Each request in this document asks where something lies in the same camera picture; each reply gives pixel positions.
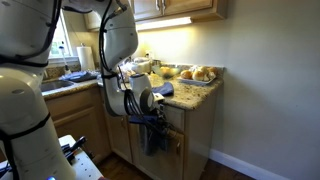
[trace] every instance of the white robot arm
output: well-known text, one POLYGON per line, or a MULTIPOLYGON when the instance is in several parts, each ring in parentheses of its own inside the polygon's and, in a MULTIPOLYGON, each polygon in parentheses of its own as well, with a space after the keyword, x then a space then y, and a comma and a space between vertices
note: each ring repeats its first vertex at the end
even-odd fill
POLYGON ((131 90, 121 90, 114 73, 138 43, 127 5, 119 0, 1 2, 0 147, 13 169, 5 179, 75 179, 39 88, 61 6, 81 13, 94 10, 103 19, 99 46, 109 113, 141 115, 153 109, 154 96, 145 75, 131 78, 131 90))
POLYGON ((117 64, 132 55, 138 46, 128 1, 65 1, 63 9, 75 12, 93 10, 101 16, 99 50, 108 112, 113 116, 150 113, 155 100, 148 77, 144 74, 132 76, 129 80, 131 89, 121 90, 118 75, 114 72, 117 64))

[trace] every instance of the drawer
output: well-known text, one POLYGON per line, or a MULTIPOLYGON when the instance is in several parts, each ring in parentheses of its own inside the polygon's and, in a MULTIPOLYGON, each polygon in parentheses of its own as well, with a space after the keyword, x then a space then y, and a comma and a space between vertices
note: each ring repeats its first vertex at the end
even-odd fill
POLYGON ((94 106, 90 90, 46 101, 53 121, 94 106))
POLYGON ((167 121, 179 132, 184 132, 185 111, 171 106, 165 106, 164 112, 166 114, 167 121))

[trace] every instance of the faucet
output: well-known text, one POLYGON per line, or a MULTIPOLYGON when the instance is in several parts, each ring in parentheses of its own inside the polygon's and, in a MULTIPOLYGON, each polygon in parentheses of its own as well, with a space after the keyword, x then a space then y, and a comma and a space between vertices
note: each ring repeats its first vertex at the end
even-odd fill
POLYGON ((44 71, 43 71, 43 80, 48 80, 48 79, 50 79, 50 77, 49 77, 49 75, 48 75, 47 70, 44 69, 44 71))

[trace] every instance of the wooden cabinet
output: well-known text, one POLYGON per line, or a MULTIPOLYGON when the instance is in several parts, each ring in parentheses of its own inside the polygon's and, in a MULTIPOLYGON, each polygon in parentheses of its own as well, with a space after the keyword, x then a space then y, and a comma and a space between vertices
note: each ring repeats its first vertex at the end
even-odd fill
POLYGON ((170 131, 173 138, 168 141, 167 151, 159 148, 151 156, 145 155, 141 146, 139 125, 106 113, 112 151, 152 179, 198 180, 210 153, 216 96, 209 95, 195 110, 165 105, 166 119, 176 132, 170 131))
POLYGON ((6 161, 7 158, 4 156, 4 153, 2 151, 0 151, 0 162, 2 161, 6 161))
POLYGON ((112 151, 132 163, 127 117, 111 117, 108 113, 106 117, 112 151))
POLYGON ((136 21, 162 16, 161 0, 131 0, 131 7, 136 21))
POLYGON ((87 138, 84 150, 92 152, 94 163, 110 153, 109 138, 98 87, 46 101, 58 137, 87 138))
POLYGON ((130 0, 130 3, 138 22, 179 17, 218 20, 225 19, 227 13, 227 0, 130 0))
POLYGON ((171 15, 211 8, 213 0, 163 0, 163 14, 171 15))
POLYGON ((139 126, 131 124, 134 165, 152 179, 183 179, 184 135, 170 132, 168 150, 158 149, 152 156, 144 154, 140 145, 139 126))

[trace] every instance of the granite countertop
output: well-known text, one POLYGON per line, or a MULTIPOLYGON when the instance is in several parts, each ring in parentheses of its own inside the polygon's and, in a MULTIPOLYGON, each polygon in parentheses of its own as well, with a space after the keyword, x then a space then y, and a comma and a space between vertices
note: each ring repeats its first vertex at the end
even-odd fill
MULTIPOLYGON (((165 97, 163 104, 186 110, 198 108, 211 93, 215 92, 223 84, 222 78, 216 78, 208 85, 203 86, 181 83, 176 77, 166 80, 156 74, 151 74, 149 79, 152 87, 162 86, 164 82, 172 83, 174 95, 165 97)), ((45 100, 50 100, 78 91, 83 91, 95 86, 98 86, 98 81, 90 80, 81 83, 75 83, 69 87, 47 91, 42 93, 42 95, 45 100)))
POLYGON ((92 87, 97 87, 98 82, 97 80, 89 80, 81 83, 74 83, 72 86, 63 87, 59 89, 55 89, 52 91, 46 91, 42 93, 42 96, 44 97, 44 100, 50 100, 55 99, 61 96, 66 96, 69 94, 73 94, 79 91, 84 91, 92 87))
POLYGON ((155 74, 149 76, 149 79, 152 87, 161 86, 164 82, 172 83, 174 95, 165 97, 163 104, 186 110, 197 109, 211 93, 223 84, 222 78, 216 78, 208 85, 203 86, 182 83, 176 77, 164 80, 155 74))

